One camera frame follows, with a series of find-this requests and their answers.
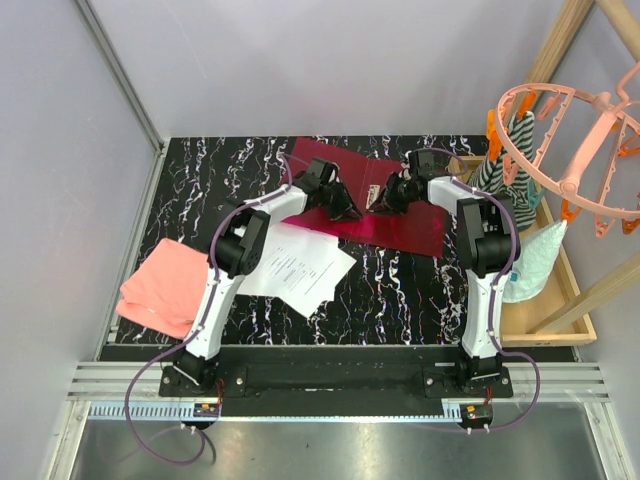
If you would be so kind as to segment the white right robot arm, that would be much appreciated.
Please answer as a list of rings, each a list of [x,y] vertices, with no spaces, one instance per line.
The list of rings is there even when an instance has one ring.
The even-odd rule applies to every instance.
[[[454,384],[476,396],[500,380],[500,322],[503,293],[520,253],[518,229],[508,197],[497,198],[471,187],[436,166],[437,148],[406,155],[400,173],[393,173],[367,207],[372,213],[405,213],[424,201],[456,218],[456,252],[468,283],[467,319]]]

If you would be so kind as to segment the red plastic folder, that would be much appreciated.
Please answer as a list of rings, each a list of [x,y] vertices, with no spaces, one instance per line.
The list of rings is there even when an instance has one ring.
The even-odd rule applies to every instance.
[[[379,184],[382,189],[390,174],[401,170],[399,163],[367,158],[305,137],[296,140],[292,155],[296,158],[293,173],[305,170],[305,164],[313,157],[336,163],[339,166],[339,178],[346,184],[363,213],[363,218],[359,221],[332,222],[325,210],[314,209],[288,218],[289,224],[331,234],[350,242],[431,257],[442,256],[449,218],[444,209],[416,202],[402,215],[378,215],[366,211],[369,186]]]

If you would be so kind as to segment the white printed top paper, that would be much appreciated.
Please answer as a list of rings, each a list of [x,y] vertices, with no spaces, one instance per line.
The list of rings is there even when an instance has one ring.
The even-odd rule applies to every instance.
[[[278,223],[269,229],[259,265],[238,293],[276,297],[308,318],[334,299],[336,286],[356,264],[338,243],[334,236]]]

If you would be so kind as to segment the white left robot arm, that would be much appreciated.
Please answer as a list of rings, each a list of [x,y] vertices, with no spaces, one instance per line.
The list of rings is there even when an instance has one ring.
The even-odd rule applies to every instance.
[[[337,164],[315,157],[276,190],[254,199],[229,199],[207,255],[205,290],[194,323],[176,351],[173,368],[196,396],[216,382],[216,359],[224,326],[241,283],[258,267],[269,229],[322,208],[332,221],[360,220],[362,213],[340,180]]]

